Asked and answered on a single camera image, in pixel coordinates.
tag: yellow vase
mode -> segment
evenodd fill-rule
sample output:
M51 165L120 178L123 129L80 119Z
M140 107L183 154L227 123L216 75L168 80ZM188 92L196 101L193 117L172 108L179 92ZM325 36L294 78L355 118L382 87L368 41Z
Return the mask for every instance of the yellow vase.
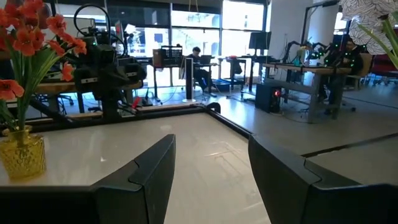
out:
M28 126L22 131L3 131L7 139L0 142L0 158L13 181L33 179L46 169L43 136L29 131Z

